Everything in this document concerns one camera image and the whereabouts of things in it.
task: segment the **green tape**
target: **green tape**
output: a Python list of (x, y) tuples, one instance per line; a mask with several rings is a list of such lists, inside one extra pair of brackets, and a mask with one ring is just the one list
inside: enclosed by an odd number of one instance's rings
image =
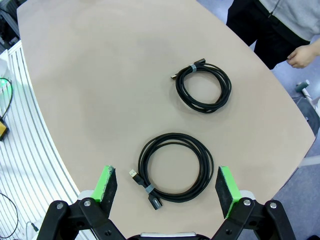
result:
[(93, 198), (97, 203), (100, 203), (102, 201), (102, 198), (106, 191), (107, 183), (109, 182), (111, 174), (114, 170), (115, 168), (111, 165), (104, 167), (98, 183), (96, 184), (95, 189), (91, 195), (91, 198)]
[(232, 203), (231, 203), (229, 211), (228, 211), (228, 213), (226, 215), (226, 218), (228, 218), (229, 214), (230, 214), (230, 212), (232, 210), (233, 205), (235, 203), (239, 202), (239, 200), (242, 198), (242, 196), (241, 196), (241, 193), (240, 193), (240, 191), (238, 189), (236, 181), (235, 181), (234, 177), (231, 174), (231, 171), (230, 171), (229, 167), (221, 166), (220, 168), (221, 168), (222, 174), (224, 176), (225, 183), (226, 183), (226, 185), (227, 185), (227, 187), (228, 187), (228, 189), (230, 191), (230, 194), (232, 196)]

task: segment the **metal slat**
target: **metal slat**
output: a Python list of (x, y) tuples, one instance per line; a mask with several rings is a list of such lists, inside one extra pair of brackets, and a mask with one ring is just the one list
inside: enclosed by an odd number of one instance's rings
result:
[[(68, 173), (44, 122), (30, 81), (22, 44), (19, 41), (8, 51), (13, 84), (13, 100), (5, 122), (9, 133), (0, 142), (0, 192), (18, 208), (17, 238), (26, 222), (44, 217), (49, 204), (77, 200), (79, 190)], [(1, 94), (4, 111), (9, 95)], [(9, 201), (0, 200), (0, 234), (8, 235), (16, 226), (17, 216)], [(90, 230), (79, 233), (77, 240), (96, 239)]]

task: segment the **hand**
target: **hand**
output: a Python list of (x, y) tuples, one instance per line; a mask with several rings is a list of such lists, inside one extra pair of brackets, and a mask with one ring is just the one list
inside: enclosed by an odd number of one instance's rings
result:
[(311, 45), (297, 47), (287, 58), (287, 63), (293, 68), (303, 69), (308, 66), (317, 56)]

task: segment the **coiled black usb cable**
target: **coiled black usb cable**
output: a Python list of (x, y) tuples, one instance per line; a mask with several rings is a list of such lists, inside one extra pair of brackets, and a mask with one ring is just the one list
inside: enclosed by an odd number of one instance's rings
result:
[[(177, 144), (191, 149), (199, 160), (199, 173), (195, 183), (185, 192), (166, 193), (154, 188), (149, 180), (148, 163), (151, 155), (161, 147)], [(150, 140), (142, 149), (138, 161), (138, 173), (130, 171), (132, 178), (145, 188), (149, 194), (149, 201), (155, 210), (161, 208), (160, 199), (183, 203), (194, 199), (209, 184), (214, 174), (214, 160), (209, 150), (197, 139), (183, 133), (166, 133)]]
[[(188, 93), (185, 87), (185, 77), (188, 74), (199, 71), (211, 73), (219, 81), (221, 94), (215, 103), (203, 103), (197, 101)], [(175, 80), (176, 91), (179, 94), (180, 98), (184, 101), (184, 103), (200, 113), (211, 114), (215, 112), (227, 103), (231, 93), (231, 82), (227, 74), (219, 67), (206, 63), (206, 60), (204, 58), (180, 70), (171, 78)]]

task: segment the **zipper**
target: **zipper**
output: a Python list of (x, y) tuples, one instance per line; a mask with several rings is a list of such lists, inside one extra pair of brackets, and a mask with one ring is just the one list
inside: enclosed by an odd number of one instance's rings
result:
[(276, 8), (278, 7), (278, 4), (280, 3), (281, 0), (278, 0), (275, 7), (273, 8), (273, 10), (270, 12), (268, 18), (270, 18), (272, 16), (272, 14), (274, 13), (274, 11), (276, 10)]

